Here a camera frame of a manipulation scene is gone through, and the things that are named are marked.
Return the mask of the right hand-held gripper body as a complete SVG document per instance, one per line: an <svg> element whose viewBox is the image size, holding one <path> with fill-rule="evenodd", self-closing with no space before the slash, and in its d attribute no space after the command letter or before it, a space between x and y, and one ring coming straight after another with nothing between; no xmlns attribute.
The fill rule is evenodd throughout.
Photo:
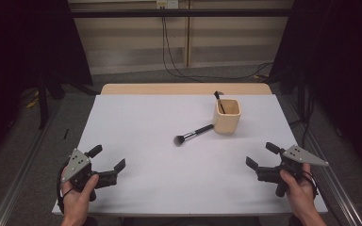
<svg viewBox="0 0 362 226"><path fill-rule="evenodd" d="M280 170L285 170L291 174L297 182L307 180L307 182L312 185L313 197L316 197L318 195L317 181L311 173L303 169L303 164L328 167L329 163L297 145L292 145L287 150L282 150L283 152L278 154L281 159L278 166L270 168L260 167L258 165L255 170L257 180L277 184L275 195L278 197L284 197L288 190L288 185L281 178Z"/></svg>

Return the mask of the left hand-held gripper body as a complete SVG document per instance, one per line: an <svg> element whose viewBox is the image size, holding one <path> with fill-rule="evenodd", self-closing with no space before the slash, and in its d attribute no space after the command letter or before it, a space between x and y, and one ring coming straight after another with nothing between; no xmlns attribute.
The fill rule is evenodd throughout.
<svg viewBox="0 0 362 226"><path fill-rule="evenodd" d="M119 173L114 168L103 172L94 171L91 160L92 158L86 157L85 153L74 149L65 166L64 173L60 176L61 183L70 182L73 189L80 192L92 175L98 175L99 180L96 188L115 186Z"/></svg>

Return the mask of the cream square cup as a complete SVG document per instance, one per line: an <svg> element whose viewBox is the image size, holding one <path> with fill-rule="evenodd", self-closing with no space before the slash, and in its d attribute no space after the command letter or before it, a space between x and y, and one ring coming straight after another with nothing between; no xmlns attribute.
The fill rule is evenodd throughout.
<svg viewBox="0 0 362 226"><path fill-rule="evenodd" d="M235 99L220 99L215 104L214 131L218 134L234 134L241 115L239 102Z"/></svg>

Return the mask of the thin black makeup brush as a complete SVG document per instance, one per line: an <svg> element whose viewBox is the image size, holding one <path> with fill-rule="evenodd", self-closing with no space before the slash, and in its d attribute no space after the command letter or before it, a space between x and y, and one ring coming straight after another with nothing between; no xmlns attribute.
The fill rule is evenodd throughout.
<svg viewBox="0 0 362 226"><path fill-rule="evenodd" d="M225 114L226 112L225 112L225 110L224 110L224 108L223 108L223 105L222 105L222 101L221 101L221 95L223 95L223 93L222 92L220 92L220 91L215 91L214 92L214 96L216 97L216 99L217 99L217 101L218 101L218 104L220 105L220 108L221 108L221 110L222 110L222 113L223 114Z"/></svg>

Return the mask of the person's left hand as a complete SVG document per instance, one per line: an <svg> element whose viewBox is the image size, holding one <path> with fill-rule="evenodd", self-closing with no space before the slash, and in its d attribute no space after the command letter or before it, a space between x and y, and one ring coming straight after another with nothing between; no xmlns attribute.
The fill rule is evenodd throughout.
<svg viewBox="0 0 362 226"><path fill-rule="evenodd" d="M73 185L70 182L61 184L61 192L64 195L63 218L87 219L90 205L90 194L95 189L98 180L98 175L92 175L81 192L74 191Z"/></svg>

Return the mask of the person's right hand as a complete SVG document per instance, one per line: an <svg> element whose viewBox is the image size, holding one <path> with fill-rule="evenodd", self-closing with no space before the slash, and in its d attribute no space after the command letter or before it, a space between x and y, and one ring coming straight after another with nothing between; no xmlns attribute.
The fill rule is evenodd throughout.
<svg viewBox="0 0 362 226"><path fill-rule="evenodd" d="M312 185L307 180L297 182L285 170L280 171L281 178L288 185L288 202L294 215L301 221L309 220L317 214L314 204Z"/></svg>

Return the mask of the white table sheet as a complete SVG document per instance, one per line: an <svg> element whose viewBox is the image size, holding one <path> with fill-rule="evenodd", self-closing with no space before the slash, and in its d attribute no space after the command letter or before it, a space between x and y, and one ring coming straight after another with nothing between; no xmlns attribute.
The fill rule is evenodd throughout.
<svg viewBox="0 0 362 226"><path fill-rule="evenodd" d="M78 148L103 151L91 161L97 171L126 166L115 186L97 190L93 214L117 216L259 216L289 212L276 186L260 182L251 157L274 167L271 142L287 149L296 140L273 95L239 95L237 130L209 131L175 146L177 135L212 122L213 95L99 95Z"/></svg>

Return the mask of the black metal stand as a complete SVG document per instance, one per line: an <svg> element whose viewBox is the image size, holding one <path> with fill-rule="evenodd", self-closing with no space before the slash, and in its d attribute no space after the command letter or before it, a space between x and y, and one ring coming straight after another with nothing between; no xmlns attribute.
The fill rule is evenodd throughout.
<svg viewBox="0 0 362 226"><path fill-rule="evenodd" d="M40 116L41 116L40 129L42 130L45 127L45 124L49 120L46 86L44 82L44 76L42 73L39 76L38 92L39 92Z"/></svg>
<svg viewBox="0 0 362 226"><path fill-rule="evenodd" d="M298 97L297 97L298 115L302 123L308 123L310 118L311 106L310 106L310 97L306 96L305 76L303 71L299 71L297 90L298 90Z"/></svg>

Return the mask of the fluffy black makeup brush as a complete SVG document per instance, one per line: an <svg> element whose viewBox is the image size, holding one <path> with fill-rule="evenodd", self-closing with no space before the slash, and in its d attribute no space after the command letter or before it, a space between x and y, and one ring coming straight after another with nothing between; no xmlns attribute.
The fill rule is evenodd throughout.
<svg viewBox="0 0 362 226"><path fill-rule="evenodd" d="M182 136L175 136L174 139L173 139L173 143L179 147L181 146L187 139L191 138L191 137L196 137L196 136L199 136L201 135L202 133L205 133L211 129L214 128L214 125L213 124L209 124L207 126L204 126L202 128L199 128L195 131L192 131L192 132L189 132L185 135L182 135Z"/></svg>

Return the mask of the dark curtain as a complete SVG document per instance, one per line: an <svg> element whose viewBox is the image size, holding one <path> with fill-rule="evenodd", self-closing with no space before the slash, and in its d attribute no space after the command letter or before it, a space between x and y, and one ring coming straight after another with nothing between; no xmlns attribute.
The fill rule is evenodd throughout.
<svg viewBox="0 0 362 226"><path fill-rule="evenodd" d="M294 0L270 77L304 81L362 159L362 0Z"/></svg>
<svg viewBox="0 0 362 226"><path fill-rule="evenodd" d="M68 0L0 0L0 142L24 90L65 83L92 84Z"/></svg>

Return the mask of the aluminium floor rail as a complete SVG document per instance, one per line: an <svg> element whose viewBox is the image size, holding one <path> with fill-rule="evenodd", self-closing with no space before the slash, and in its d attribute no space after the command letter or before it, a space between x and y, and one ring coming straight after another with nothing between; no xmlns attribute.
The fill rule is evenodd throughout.
<svg viewBox="0 0 362 226"><path fill-rule="evenodd" d="M322 152L319 143L313 137L311 130L303 125L302 130L304 132L303 141L305 142L305 147L317 156L325 159L325 155ZM344 217L346 218L348 224L350 226L362 226L362 219L359 216L354 206L354 203L350 199L349 195L346 193L339 179L335 175L333 169L331 167L325 167L319 168L319 171L321 172L321 175L323 176L326 184L335 196L339 208L342 211Z"/></svg>
<svg viewBox="0 0 362 226"><path fill-rule="evenodd" d="M49 144L61 102L53 103L51 118L37 132L27 151L25 161L10 184L0 203L0 226L6 226L12 212L25 217L26 225L32 218L50 215L57 203L58 152Z"/></svg>

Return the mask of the white wall power outlet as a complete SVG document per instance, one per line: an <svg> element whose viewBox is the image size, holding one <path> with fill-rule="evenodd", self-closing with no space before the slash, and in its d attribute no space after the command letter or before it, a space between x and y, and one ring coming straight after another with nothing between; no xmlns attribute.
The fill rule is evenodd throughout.
<svg viewBox="0 0 362 226"><path fill-rule="evenodd" d="M178 0L156 0L156 7L159 9L178 9Z"/></svg>

